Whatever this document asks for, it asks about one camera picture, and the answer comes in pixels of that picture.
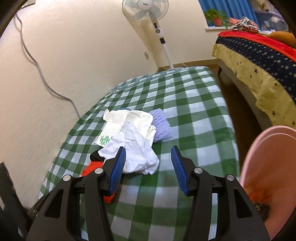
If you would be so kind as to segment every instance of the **bed leg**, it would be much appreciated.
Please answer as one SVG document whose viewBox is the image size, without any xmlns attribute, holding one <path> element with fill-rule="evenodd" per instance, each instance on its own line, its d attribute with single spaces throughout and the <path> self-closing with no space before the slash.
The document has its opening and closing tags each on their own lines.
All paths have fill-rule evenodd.
<svg viewBox="0 0 296 241">
<path fill-rule="evenodd" d="M 222 69 L 221 69 L 221 67 L 219 67 L 218 76 L 220 76 L 221 72 L 222 72 Z"/>
</svg>

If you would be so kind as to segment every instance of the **red blanket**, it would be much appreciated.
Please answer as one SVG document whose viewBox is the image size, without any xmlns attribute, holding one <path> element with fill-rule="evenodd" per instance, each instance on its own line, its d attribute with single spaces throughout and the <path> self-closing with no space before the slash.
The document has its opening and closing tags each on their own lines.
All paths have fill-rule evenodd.
<svg viewBox="0 0 296 241">
<path fill-rule="evenodd" d="M 247 40 L 256 42 L 258 44 L 265 45 L 269 48 L 272 48 L 272 49 L 278 51 L 279 53 L 285 55 L 287 58 L 296 62 L 296 49 L 294 49 L 282 42 L 279 42 L 277 40 L 268 38 L 264 35 L 251 34 L 251 33 L 247 33 L 247 32 L 233 30 L 233 31 L 221 32 L 221 33 L 219 33 L 219 36 L 243 38 L 243 39 L 247 39 Z"/>
</svg>

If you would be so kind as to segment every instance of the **wooden floor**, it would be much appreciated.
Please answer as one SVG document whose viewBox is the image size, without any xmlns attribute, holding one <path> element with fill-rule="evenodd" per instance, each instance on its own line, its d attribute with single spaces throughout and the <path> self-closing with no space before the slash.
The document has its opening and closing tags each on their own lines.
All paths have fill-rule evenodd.
<svg viewBox="0 0 296 241">
<path fill-rule="evenodd" d="M 261 133 L 261 128 L 248 103 L 233 82 L 223 71 L 218 77 L 218 65 L 208 65 L 208 67 L 217 80 L 226 100 L 239 149 L 239 163 L 240 167 L 242 167 L 251 144 Z"/>
</svg>

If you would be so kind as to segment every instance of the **window sill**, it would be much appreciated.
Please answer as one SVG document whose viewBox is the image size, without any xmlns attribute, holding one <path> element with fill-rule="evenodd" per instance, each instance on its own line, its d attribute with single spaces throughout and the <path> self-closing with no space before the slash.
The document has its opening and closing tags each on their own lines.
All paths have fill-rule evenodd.
<svg viewBox="0 0 296 241">
<path fill-rule="evenodd" d="M 206 31 L 210 31 L 210 30 L 231 30 L 230 27 L 226 28 L 224 26 L 222 27 L 206 27 L 205 28 Z M 270 31 L 261 31 L 259 30 L 259 34 L 262 34 L 262 35 L 269 35 L 271 32 Z"/>
<path fill-rule="evenodd" d="M 230 27 L 226 28 L 225 26 L 221 26 L 221 27 L 206 27 L 206 30 L 231 30 Z"/>
</svg>

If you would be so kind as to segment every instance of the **flower pot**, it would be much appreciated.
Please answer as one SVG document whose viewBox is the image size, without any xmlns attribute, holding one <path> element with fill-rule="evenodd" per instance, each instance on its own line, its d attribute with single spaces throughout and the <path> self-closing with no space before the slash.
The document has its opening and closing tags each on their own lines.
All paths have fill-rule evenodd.
<svg viewBox="0 0 296 241">
<path fill-rule="evenodd" d="M 221 27 L 223 25 L 222 18 L 213 18 L 213 23 L 216 27 Z"/>
</svg>

